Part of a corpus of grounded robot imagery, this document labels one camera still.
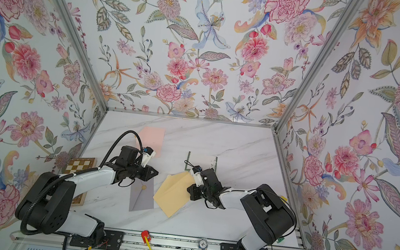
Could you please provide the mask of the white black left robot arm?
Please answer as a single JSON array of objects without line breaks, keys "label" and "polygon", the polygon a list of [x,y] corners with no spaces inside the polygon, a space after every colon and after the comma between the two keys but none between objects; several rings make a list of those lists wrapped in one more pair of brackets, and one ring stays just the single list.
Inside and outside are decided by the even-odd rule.
[{"label": "white black left robot arm", "polygon": [[119,184],[125,179],[149,181],[158,172],[148,163],[155,156],[151,147],[124,146],[118,156],[100,167],[56,175],[39,176],[15,211],[26,236],[37,234],[75,235],[95,245],[105,239],[104,222],[72,209],[73,199],[96,188]]}]

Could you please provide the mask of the grey lavender envelope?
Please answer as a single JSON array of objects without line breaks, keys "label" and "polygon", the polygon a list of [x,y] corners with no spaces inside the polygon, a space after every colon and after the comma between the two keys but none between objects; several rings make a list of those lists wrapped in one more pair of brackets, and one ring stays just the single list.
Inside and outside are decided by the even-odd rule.
[{"label": "grey lavender envelope", "polygon": [[139,179],[130,186],[129,211],[144,211],[154,208],[154,181]]}]

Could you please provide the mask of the yellow envelope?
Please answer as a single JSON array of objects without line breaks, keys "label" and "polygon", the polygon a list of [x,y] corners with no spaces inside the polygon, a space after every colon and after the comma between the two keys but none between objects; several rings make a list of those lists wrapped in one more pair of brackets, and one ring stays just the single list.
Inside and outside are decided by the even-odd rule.
[{"label": "yellow envelope", "polygon": [[194,184],[194,178],[189,172],[168,175],[153,199],[164,214],[170,218],[190,200],[187,189]]}]

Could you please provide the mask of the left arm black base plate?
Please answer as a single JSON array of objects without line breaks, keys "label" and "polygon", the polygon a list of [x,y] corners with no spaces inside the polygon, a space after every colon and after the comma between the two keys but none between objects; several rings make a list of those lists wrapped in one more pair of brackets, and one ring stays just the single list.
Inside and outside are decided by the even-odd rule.
[{"label": "left arm black base plate", "polygon": [[104,230],[103,235],[96,235],[90,237],[82,237],[79,235],[72,236],[69,245],[78,248],[102,249],[102,250],[120,250],[123,243],[124,232]]}]

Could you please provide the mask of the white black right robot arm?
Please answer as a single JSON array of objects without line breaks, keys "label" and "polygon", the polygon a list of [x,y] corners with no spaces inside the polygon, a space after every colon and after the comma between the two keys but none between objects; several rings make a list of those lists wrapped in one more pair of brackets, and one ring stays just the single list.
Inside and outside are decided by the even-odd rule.
[{"label": "white black right robot arm", "polygon": [[203,170],[191,163],[187,165],[194,178],[194,184],[187,188],[192,201],[202,199],[208,209],[237,209],[246,213],[251,228],[235,250],[261,250],[290,235],[297,227],[294,211],[269,185],[251,190],[224,187],[213,168]]}]

